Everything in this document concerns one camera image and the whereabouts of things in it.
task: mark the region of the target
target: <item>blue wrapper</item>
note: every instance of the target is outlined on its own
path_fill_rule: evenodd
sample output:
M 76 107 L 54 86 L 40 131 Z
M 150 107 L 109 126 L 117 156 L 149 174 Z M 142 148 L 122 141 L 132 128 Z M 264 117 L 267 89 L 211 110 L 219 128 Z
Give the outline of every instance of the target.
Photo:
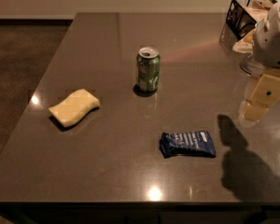
M 190 133 L 163 133 L 160 151 L 164 158 L 177 155 L 214 158 L 215 146 L 208 131 Z

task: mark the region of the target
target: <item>can label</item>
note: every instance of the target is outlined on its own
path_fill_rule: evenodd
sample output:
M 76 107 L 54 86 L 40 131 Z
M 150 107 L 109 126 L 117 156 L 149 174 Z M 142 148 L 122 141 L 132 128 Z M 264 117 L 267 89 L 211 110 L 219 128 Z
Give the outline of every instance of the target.
M 141 91 L 155 91 L 159 85 L 160 55 L 157 49 L 144 47 L 137 55 L 137 85 Z

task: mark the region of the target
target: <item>sponge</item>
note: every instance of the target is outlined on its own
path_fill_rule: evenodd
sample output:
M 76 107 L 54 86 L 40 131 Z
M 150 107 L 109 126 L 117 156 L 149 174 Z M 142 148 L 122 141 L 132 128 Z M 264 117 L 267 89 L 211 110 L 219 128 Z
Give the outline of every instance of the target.
M 49 112 L 64 128 L 77 124 L 89 111 L 99 107 L 100 101 L 88 91 L 81 89 L 72 92 L 58 105 L 50 107 Z

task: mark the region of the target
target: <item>black basket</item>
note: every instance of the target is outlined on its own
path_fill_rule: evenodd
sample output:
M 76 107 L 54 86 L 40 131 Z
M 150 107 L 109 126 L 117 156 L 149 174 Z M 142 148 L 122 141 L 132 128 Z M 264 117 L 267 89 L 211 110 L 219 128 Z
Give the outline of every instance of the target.
M 242 39 L 246 34 L 255 28 L 256 21 L 250 14 L 241 6 L 240 0 L 231 0 L 231 5 L 226 17 L 226 23 L 232 29 L 237 39 Z M 242 4 L 247 7 L 252 0 L 242 0 Z

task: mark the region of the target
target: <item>can lid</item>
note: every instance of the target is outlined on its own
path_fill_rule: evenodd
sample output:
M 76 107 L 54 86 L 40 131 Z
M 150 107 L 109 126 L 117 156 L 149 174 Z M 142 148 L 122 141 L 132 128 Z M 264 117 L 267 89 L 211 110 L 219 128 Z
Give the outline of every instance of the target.
M 159 55 L 159 51 L 152 47 L 144 47 L 139 50 L 139 55 L 143 58 L 152 59 Z

